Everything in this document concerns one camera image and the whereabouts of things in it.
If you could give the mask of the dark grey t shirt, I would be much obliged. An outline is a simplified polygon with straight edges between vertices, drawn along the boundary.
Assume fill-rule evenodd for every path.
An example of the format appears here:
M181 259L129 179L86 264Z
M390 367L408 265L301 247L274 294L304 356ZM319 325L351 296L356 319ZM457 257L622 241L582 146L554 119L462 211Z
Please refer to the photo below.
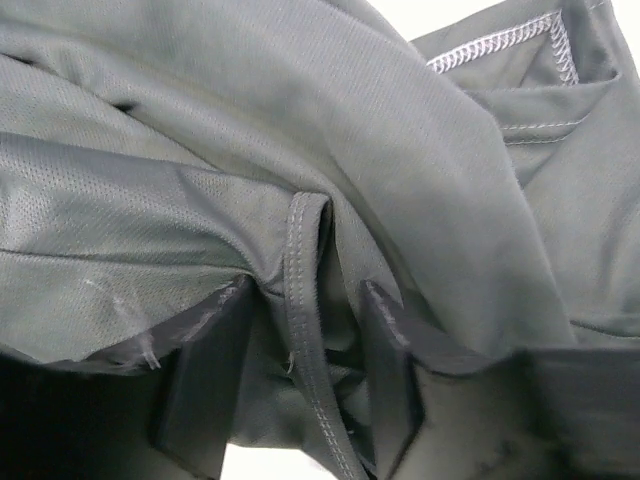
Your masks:
M414 41L364 1L5 1L1 358L248 281L228 444L374 475L360 290L491 358L639 353L639 78L607 1Z

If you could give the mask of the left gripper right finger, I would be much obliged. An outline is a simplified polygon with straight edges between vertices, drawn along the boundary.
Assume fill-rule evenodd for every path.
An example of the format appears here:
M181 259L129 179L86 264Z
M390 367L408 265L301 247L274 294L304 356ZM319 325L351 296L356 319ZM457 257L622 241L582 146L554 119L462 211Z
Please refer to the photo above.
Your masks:
M491 358L360 290L379 479L635 479L639 353L530 349Z

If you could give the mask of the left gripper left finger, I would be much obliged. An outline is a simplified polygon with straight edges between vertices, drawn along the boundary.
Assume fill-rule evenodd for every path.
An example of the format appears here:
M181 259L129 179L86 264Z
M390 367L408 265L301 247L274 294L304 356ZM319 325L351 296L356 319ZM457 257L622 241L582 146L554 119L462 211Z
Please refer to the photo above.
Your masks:
M82 362L1 358L5 479L217 479L248 343L248 281Z

